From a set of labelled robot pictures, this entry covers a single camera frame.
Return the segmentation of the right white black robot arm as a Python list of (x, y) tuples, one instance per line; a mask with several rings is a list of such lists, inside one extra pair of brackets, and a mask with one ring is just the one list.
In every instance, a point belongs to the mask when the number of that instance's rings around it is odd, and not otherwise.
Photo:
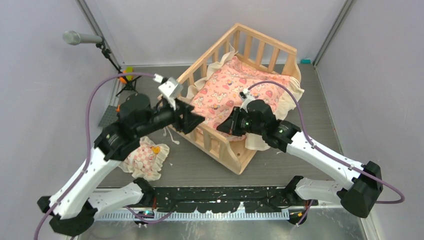
[(258, 135), (269, 147), (296, 156), (331, 177), (331, 180), (312, 180), (295, 176), (289, 183), (291, 188), (285, 192), (291, 205), (299, 205), (303, 200), (340, 203), (354, 216), (367, 218), (383, 191), (383, 185), (371, 178), (382, 177), (378, 164), (373, 161), (362, 164), (316, 141), (308, 141), (298, 126), (277, 119), (263, 100), (234, 107), (216, 129), (238, 137)]

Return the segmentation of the pink printed cushion with ties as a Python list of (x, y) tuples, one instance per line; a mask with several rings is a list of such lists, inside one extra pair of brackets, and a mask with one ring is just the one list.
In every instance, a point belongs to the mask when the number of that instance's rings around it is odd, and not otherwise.
[(268, 104), (277, 119), (283, 120), (296, 104), (279, 83), (289, 90), (297, 101), (304, 93), (301, 82), (293, 76), (267, 73), (240, 61), (235, 51), (223, 55), (207, 68), (206, 76), (190, 85), (186, 96), (180, 99), (194, 106), (194, 112), (204, 116), (206, 124), (216, 129), (226, 120), (234, 107), (242, 105), (239, 93), (251, 87), (255, 99)]

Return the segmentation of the wooden slatted pet bed frame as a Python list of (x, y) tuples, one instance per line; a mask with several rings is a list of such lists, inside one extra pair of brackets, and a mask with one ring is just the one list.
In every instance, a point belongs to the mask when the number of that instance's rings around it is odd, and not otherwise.
[[(212, 63), (219, 62), (224, 54), (232, 50), (248, 66), (266, 73), (295, 77), (301, 82), (301, 72), (296, 61), (297, 50), (294, 47), (236, 23), (178, 77), (178, 82), (186, 92), (180, 99), (187, 95), (190, 85), (206, 77), (207, 68)], [(279, 83), (275, 85), (289, 93), (294, 102), (297, 101), (285, 86)], [(184, 138), (238, 175), (244, 171), (256, 152), (267, 149), (259, 136), (231, 136), (210, 128), (205, 123)]]

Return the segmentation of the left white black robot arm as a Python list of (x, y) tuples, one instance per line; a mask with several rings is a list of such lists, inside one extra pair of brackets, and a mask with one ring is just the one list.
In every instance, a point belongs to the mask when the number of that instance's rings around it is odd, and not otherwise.
[(100, 197), (94, 196), (94, 190), (140, 146), (142, 137), (167, 126), (188, 134), (204, 121), (203, 116), (194, 113), (192, 105), (181, 100), (175, 103), (171, 106), (164, 100), (161, 107), (151, 107), (147, 95), (136, 93), (121, 104), (117, 121), (105, 127), (88, 145), (86, 160), (69, 181), (54, 195), (42, 196), (37, 201), (43, 219), (49, 220), (55, 233), (75, 237), (104, 214), (130, 205), (148, 207), (153, 203), (155, 190), (143, 178)]

